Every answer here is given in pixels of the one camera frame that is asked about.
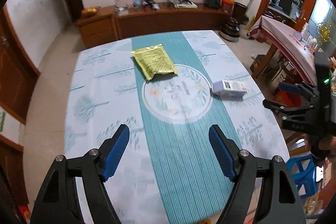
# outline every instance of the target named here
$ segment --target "pink tablecloth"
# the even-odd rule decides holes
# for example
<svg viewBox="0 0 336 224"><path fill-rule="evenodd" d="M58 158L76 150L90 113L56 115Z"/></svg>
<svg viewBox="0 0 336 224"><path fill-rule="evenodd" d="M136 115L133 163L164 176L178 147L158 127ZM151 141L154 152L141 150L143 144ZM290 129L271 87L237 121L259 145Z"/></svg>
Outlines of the pink tablecloth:
<svg viewBox="0 0 336 224"><path fill-rule="evenodd" d="M261 16L249 34L255 38L269 39L292 63L303 81L316 85L314 56L308 48L304 47L303 42L299 42L293 37L294 32L293 28L279 21Z"/></svg>

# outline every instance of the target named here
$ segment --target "dining table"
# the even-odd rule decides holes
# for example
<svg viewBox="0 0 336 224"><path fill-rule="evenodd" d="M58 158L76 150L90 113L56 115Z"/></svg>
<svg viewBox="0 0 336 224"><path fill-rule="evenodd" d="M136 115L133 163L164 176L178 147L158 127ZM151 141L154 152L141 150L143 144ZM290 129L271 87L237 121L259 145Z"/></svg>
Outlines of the dining table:
<svg viewBox="0 0 336 224"><path fill-rule="evenodd" d="M122 224L191 224L220 213L233 183L209 142L218 124L255 157L289 159L273 113L249 72L214 31L167 32L110 42L80 53L65 121L66 158L83 156L121 124L130 139L105 188ZM162 44L178 74L147 80L131 51ZM244 82L240 99L212 93L219 80ZM93 223L76 178L86 224Z"/></svg>
<svg viewBox="0 0 336 224"><path fill-rule="evenodd" d="M261 16L256 21L248 31L248 35L254 38L261 37L267 39L272 44L266 56L261 60L256 70L253 72L253 79L258 78L269 64L274 54L277 51L280 51L293 65L304 82L314 85L317 84L313 52L303 41L299 41L294 36L294 32L296 31L290 26L267 16Z"/></svg>

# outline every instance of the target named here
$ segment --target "wooden drawer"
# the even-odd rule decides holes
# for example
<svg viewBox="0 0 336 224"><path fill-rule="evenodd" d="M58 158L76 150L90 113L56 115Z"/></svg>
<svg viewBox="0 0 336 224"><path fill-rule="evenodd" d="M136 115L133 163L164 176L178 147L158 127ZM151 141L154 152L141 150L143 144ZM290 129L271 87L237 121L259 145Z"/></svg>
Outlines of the wooden drawer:
<svg viewBox="0 0 336 224"><path fill-rule="evenodd" d="M103 31L112 30L111 18L98 20L81 27L81 32L84 37L95 33L101 33Z"/></svg>
<svg viewBox="0 0 336 224"><path fill-rule="evenodd" d="M83 42L86 48L92 48L115 40L116 37L113 30L107 30L83 37Z"/></svg>

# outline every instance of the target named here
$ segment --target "blue stool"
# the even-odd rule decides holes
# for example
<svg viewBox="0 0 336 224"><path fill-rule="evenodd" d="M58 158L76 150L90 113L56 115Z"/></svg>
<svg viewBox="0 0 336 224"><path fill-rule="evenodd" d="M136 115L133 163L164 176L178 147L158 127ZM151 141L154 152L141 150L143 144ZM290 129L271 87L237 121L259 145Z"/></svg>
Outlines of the blue stool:
<svg viewBox="0 0 336 224"><path fill-rule="evenodd" d="M302 162L305 160L310 160L306 170L303 169ZM299 173L292 174L295 185L297 185L297 190L299 191L303 185L306 193L301 195L301 199L310 197L317 192L316 188L316 166L313 163L311 155L290 158L286 163L288 170L290 171L294 164L297 165Z"/></svg>

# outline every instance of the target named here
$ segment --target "yellow foil pouch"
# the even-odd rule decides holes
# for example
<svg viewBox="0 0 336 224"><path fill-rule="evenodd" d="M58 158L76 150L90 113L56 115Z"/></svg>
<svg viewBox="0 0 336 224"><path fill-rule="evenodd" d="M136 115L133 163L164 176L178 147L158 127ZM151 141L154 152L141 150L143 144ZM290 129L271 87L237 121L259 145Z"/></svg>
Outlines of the yellow foil pouch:
<svg viewBox="0 0 336 224"><path fill-rule="evenodd" d="M177 74L177 70L162 44L131 52L147 80L153 79L155 74L166 75L172 72Z"/></svg>

